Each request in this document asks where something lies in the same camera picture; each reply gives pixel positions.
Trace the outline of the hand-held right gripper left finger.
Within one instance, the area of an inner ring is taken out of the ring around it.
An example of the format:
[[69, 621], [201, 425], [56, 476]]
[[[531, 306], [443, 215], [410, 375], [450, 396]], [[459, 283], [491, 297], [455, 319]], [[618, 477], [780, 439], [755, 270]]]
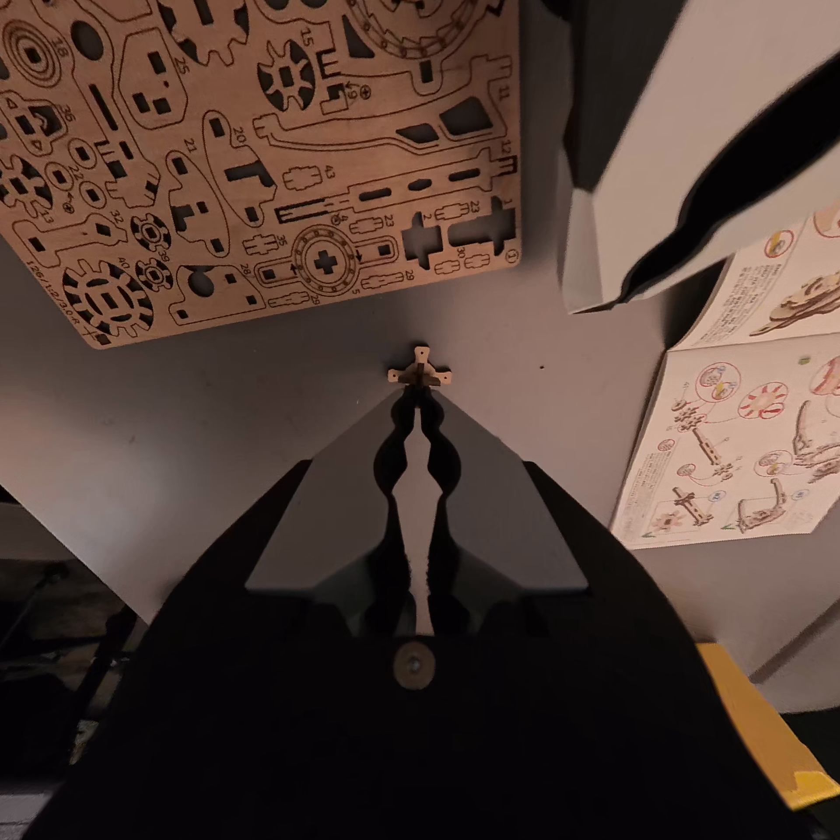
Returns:
[[313, 458], [246, 582], [250, 594], [336, 607], [354, 635], [414, 635], [394, 488], [416, 408], [407, 386]]

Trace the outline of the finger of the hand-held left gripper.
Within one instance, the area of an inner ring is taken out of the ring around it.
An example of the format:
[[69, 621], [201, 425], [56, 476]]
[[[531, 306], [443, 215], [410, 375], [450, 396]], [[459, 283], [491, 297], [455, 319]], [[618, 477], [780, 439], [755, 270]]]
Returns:
[[[829, 1], [562, 2], [562, 17], [573, 59], [563, 296], [570, 312], [591, 312], [621, 303], [626, 275], [755, 120], [838, 115], [839, 10]], [[838, 191], [779, 228], [834, 202]]]
[[838, 191], [837, 145], [836, 114], [755, 120], [690, 190], [673, 231], [626, 275], [620, 302], [831, 202]]

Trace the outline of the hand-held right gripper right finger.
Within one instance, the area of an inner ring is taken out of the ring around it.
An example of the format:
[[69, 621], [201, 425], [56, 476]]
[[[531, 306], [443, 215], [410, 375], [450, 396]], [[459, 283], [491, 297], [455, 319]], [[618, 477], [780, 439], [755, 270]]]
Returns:
[[418, 406], [441, 490], [427, 567], [434, 634], [476, 633], [502, 603], [586, 592], [522, 459], [441, 394], [424, 388]]

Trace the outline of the small wooden cross-shaped part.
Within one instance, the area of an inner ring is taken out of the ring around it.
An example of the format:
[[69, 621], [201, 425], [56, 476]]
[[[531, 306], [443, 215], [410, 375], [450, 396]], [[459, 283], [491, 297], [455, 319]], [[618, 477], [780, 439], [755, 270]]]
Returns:
[[429, 347], [425, 345], [416, 346], [414, 348], [414, 361], [401, 371], [390, 369], [386, 374], [387, 381], [416, 389], [450, 385], [453, 381], [452, 372], [434, 368], [429, 361], [429, 354]]

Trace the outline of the laser-cut wooden parts sheet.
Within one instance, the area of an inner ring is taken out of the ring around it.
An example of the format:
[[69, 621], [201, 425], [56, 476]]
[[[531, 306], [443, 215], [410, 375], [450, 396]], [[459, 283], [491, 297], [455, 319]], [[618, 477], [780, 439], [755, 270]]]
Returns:
[[2, 237], [98, 350], [514, 267], [519, 24], [2, 2]]

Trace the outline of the illustrated instruction booklet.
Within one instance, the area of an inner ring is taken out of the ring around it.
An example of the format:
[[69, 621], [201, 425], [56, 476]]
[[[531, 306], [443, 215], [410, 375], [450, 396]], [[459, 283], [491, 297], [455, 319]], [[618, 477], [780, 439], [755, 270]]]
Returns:
[[611, 530], [631, 550], [809, 533], [838, 482], [834, 202], [728, 259], [664, 356]]

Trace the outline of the black rod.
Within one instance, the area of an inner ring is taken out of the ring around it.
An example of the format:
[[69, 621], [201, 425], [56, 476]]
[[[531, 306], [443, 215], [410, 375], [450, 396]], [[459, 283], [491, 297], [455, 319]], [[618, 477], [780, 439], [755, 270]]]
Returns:
[[87, 710], [113, 664], [122, 661], [123, 650], [137, 620], [134, 610], [125, 605], [106, 622], [106, 633], [101, 637], [91, 665], [73, 695], [70, 721], [74, 727], [86, 719]]

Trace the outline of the yellow box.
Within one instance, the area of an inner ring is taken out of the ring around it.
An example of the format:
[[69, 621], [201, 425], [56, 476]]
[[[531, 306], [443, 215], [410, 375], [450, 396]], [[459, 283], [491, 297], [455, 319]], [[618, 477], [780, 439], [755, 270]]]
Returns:
[[697, 650], [746, 749], [789, 808], [798, 812], [838, 797], [838, 783], [726, 649], [699, 643]]

